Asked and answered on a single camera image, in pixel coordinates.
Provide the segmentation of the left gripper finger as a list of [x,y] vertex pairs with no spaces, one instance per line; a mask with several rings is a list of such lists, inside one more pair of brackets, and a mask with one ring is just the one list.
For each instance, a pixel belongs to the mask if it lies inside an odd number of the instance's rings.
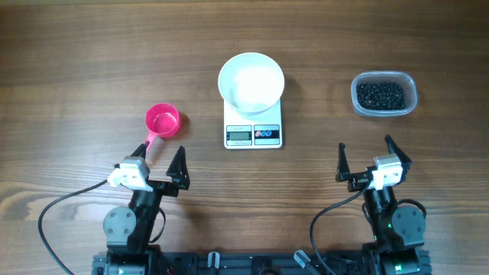
[[166,175],[171,178],[173,185],[175,185],[178,189],[189,189],[190,178],[186,165],[186,151],[183,146],[178,148],[168,167]]
[[149,141],[145,141],[143,144],[140,144],[137,149],[131,154],[131,157],[141,157],[145,159],[149,145]]

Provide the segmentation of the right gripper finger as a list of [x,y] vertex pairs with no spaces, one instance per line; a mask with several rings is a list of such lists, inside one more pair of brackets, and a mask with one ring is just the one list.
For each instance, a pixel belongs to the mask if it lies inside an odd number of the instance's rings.
[[412,160],[396,145],[389,134],[385,135],[384,140],[386,141],[388,152],[396,154],[400,159],[403,170],[408,171],[413,163]]
[[348,161],[345,155],[345,144],[338,144],[338,165],[335,175],[335,180],[337,182],[348,181],[351,178],[350,169],[348,166]]

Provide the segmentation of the pink measuring scoop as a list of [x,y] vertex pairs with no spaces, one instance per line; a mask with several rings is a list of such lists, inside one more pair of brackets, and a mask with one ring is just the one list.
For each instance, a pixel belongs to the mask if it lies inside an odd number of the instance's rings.
[[148,129],[146,153],[149,152],[155,138],[171,138],[180,129],[180,114],[170,103],[158,103],[146,112],[145,124]]

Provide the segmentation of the black beans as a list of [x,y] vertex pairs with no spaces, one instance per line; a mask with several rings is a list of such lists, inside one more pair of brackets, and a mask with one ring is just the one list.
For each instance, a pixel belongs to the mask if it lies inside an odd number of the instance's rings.
[[406,107],[405,92],[395,82],[367,82],[356,85],[360,106],[375,111],[395,111]]

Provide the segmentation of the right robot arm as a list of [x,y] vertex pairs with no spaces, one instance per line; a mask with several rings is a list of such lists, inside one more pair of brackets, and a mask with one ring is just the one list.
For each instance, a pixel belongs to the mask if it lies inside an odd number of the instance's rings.
[[387,154],[357,173],[350,171],[345,144],[338,145],[335,180],[364,198],[362,212],[374,235],[362,247],[364,268],[369,274],[431,274],[429,252],[422,249],[426,208],[413,199],[396,199],[393,190],[406,180],[413,162],[390,135],[384,140]]

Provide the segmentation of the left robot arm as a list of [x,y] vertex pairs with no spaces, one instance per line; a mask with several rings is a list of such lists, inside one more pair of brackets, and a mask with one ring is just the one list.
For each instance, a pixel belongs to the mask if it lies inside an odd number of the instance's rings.
[[190,185],[186,151],[179,147],[166,175],[168,180],[152,180],[146,163],[150,143],[141,144],[131,155],[115,165],[108,177],[110,186],[123,186],[132,191],[127,206],[108,212],[103,221],[107,252],[94,256],[92,273],[98,275],[174,274],[172,263],[164,256],[157,238],[152,238],[163,197],[177,197]]

